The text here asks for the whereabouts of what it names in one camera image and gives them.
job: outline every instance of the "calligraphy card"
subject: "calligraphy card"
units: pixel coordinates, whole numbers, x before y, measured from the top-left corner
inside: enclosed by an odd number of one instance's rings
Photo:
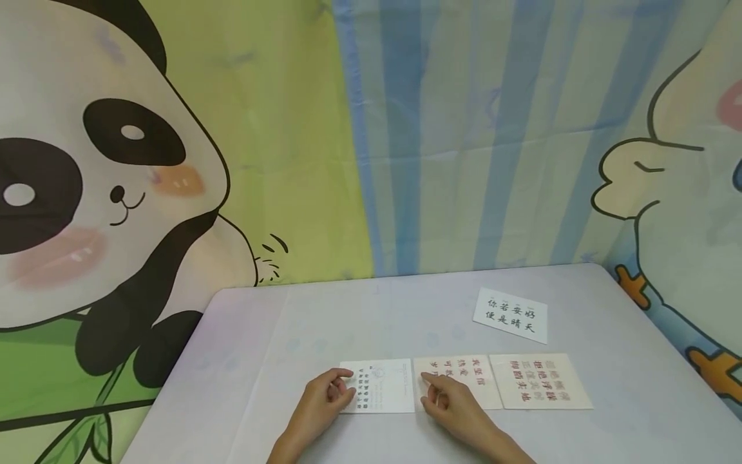
[[[490,355],[505,409],[592,409],[564,353]]]
[[[420,374],[423,372],[434,376],[449,376],[466,384],[482,409],[502,409],[500,393],[486,354],[415,358],[413,367],[416,377],[415,388],[418,401],[415,402],[415,408],[417,411],[424,410],[419,399],[427,395],[430,385],[422,379]]]
[[[546,344],[547,308],[538,301],[483,287],[479,289],[473,320]]]
[[[345,414],[393,414],[415,412],[412,362],[409,359],[341,362],[353,371],[345,379],[355,387],[355,398],[343,409]]]

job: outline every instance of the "hand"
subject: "hand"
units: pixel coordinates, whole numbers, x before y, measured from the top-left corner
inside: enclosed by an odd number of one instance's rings
[[[488,456],[496,463],[535,462],[476,402],[469,387],[446,376],[423,373],[430,383],[427,396],[420,398],[425,412],[453,436]]]
[[[295,462],[335,421],[355,396],[355,388],[347,388],[342,379],[352,376],[352,370],[334,368],[306,384],[289,425],[273,447],[269,464]]]

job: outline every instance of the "left hand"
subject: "left hand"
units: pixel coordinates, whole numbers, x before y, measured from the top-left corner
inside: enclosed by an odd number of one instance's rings
[[[355,388],[347,388],[342,379],[352,376],[352,370],[336,367],[306,384],[286,431],[273,448],[271,457],[275,459],[269,459],[269,463],[298,459],[304,449],[335,421],[355,396]]]

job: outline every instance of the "cartoon bird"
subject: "cartoon bird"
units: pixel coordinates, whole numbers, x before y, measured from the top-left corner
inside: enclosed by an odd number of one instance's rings
[[[687,353],[724,397],[742,402],[742,63],[740,44],[720,24],[707,46],[659,87],[649,105],[648,137],[605,154],[594,208],[635,220],[639,275],[620,282],[648,309],[650,285],[663,303],[722,348]]]

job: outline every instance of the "white table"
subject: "white table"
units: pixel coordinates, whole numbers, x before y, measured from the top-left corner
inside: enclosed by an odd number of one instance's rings
[[[480,287],[549,306],[549,344],[471,321]],[[742,463],[742,425],[595,264],[219,292],[123,464],[264,463],[343,360],[568,353],[594,411],[490,411],[540,464]],[[306,463],[469,463],[424,414],[343,415]]]

